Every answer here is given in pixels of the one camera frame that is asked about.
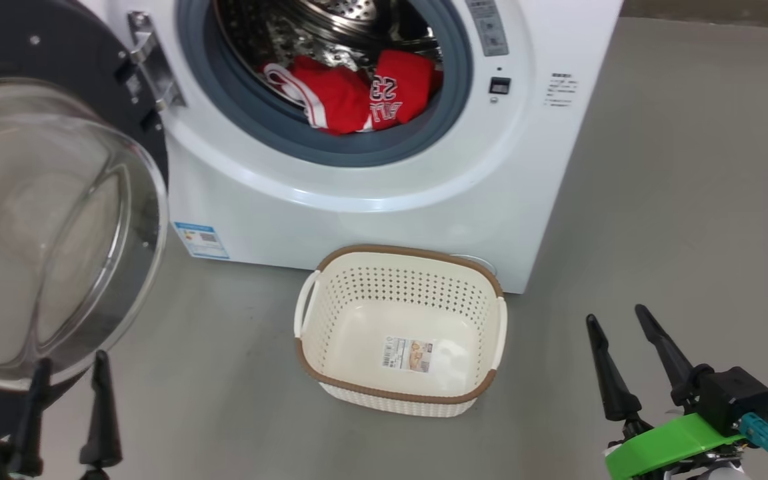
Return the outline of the grey warning label strip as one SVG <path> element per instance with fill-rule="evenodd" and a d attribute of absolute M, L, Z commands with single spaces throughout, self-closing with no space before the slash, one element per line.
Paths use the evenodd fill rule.
<path fill-rule="evenodd" d="M 504 57 L 509 54 L 503 19 L 496 0 L 465 0 L 485 57 Z"/>

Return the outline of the cream plastic laundry basket brown rim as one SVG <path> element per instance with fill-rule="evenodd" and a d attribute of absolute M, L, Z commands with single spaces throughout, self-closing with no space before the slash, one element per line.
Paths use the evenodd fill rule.
<path fill-rule="evenodd" d="M 508 306 L 496 277 L 430 250 L 353 245 L 302 286 L 293 336 L 304 371 L 334 398 L 381 412 L 456 417 L 497 376 Z M 385 337 L 435 344 L 429 373 L 381 366 Z"/>

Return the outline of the paper product label sticker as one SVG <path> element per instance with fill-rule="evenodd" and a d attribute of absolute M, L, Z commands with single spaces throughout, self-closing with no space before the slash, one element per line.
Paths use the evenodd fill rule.
<path fill-rule="evenodd" d="M 381 366 L 412 373 L 429 373 L 435 344 L 402 337 L 385 337 Z"/>

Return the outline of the perforated steel washer drum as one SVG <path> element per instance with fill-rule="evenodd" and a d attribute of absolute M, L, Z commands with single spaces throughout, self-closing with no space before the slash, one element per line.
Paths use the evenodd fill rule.
<path fill-rule="evenodd" d="M 382 51 L 443 67 L 432 28 L 409 0 L 211 0 L 223 37 L 250 69 L 296 57 L 374 73 Z"/>

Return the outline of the grey rubber door gasket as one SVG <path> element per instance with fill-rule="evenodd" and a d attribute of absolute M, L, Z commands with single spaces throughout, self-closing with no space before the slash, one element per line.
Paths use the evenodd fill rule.
<path fill-rule="evenodd" d="M 235 58 L 211 0 L 179 0 L 177 36 L 194 77 L 238 133 L 280 153 L 330 167 L 376 167 L 420 154 L 438 143 L 461 116 L 473 82 L 467 30 L 451 0 L 414 0 L 442 34 L 444 81 L 416 119 L 377 133 L 335 136 L 308 125 Z"/>

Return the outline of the blue energy label sticker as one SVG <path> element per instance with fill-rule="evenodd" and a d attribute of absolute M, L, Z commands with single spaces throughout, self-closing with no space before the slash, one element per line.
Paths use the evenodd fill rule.
<path fill-rule="evenodd" d="M 231 258 L 214 228 L 182 222 L 174 222 L 173 226 L 192 257 L 226 261 Z"/>

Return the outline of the white front-load washing machine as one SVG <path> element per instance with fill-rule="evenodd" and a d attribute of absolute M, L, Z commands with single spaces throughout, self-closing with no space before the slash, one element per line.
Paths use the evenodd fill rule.
<path fill-rule="evenodd" d="M 82 0 L 133 49 L 126 13 L 148 12 L 186 100 L 160 111 L 171 222 L 214 228 L 229 261 L 312 270 L 331 252 L 381 244 L 466 254 L 522 293 L 624 0 L 496 0 L 509 54 L 485 57 L 465 0 L 473 82 L 454 127 L 392 164 L 330 167 L 238 133 L 194 77 L 179 0 Z M 508 95 L 489 94 L 510 78 Z"/>

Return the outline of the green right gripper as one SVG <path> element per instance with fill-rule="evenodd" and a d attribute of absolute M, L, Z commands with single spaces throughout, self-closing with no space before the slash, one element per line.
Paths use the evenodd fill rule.
<path fill-rule="evenodd" d="M 694 370 L 673 338 L 659 324 L 649 308 L 636 304 L 635 313 L 643 333 L 655 347 L 671 385 L 671 400 L 686 407 L 686 413 L 652 428 L 638 413 L 642 405 L 631 394 L 609 353 L 609 341 L 594 314 L 586 316 L 589 346 L 601 395 L 603 412 L 609 421 L 625 423 L 624 438 L 605 452 L 605 464 L 612 480 L 635 480 L 665 472 L 668 467 L 707 456 L 725 447 L 741 449 L 748 441 L 733 422 L 732 400 L 695 400 L 691 374 Z"/>

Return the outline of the red jersey with number print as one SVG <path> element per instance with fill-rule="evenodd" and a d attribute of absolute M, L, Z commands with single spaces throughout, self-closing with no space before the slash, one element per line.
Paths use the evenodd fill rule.
<path fill-rule="evenodd" d="M 369 91 L 364 131 L 404 125 L 424 113 L 444 73 L 429 58 L 406 51 L 382 51 Z"/>

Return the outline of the round drain filter cover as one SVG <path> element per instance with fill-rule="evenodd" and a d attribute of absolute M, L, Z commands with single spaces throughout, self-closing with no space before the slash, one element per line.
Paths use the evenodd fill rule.
<path fill-rule="evenodd" d="M 460 258 L 460 259 L 466 259 L 466 261 L 471 261 L 473 263 L 481 265 L 482 267 L 484 267 L 485 269 L 490 271 L 491 274 L 493 274 L 494 276 L 497 276 L 497 268 L 494 267 L 493 264 L 491 264 L 490 262 L 486 261 L 485 259 L 476 257 L 474 255 L 466 255 L 466 254 L 452 254 L 451 256 L 452 257 L 457 257 L 457 258 Z"/>

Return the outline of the metal washer door hinge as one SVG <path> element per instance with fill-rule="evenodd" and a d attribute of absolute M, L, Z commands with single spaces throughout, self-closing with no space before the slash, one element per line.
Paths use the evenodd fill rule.
<path fill-rule="evenodd" d="M 155 98 L 156 109 L 165 111 L 171 107 L 185 107 L 186 100 L 171 70 L 151 15 L 143 10 L 130 10 L 126 19 L 134 42 L 130 56 L 145 76 Z"/>

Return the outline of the black round machine door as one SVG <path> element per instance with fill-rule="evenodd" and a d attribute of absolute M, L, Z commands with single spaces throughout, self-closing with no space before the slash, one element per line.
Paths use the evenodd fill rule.
<path fill-rule="evenodd" d="M 39 362 L 55 402 L 158 273 L 167 137 L 143 64 L 82 0 L 0 0 L 0 439 Z"/>

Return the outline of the red and white garment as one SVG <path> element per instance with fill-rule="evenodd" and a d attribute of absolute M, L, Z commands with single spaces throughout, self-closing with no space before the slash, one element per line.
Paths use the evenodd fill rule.
<path fill-rule="evenodd" d="M 371 85 L 362 73 L 295 57 L 289 67 L 270 63 L 262 72 L 269 85 L 302 107 L 309 125 L 332 135 L 368 133 Z"/>

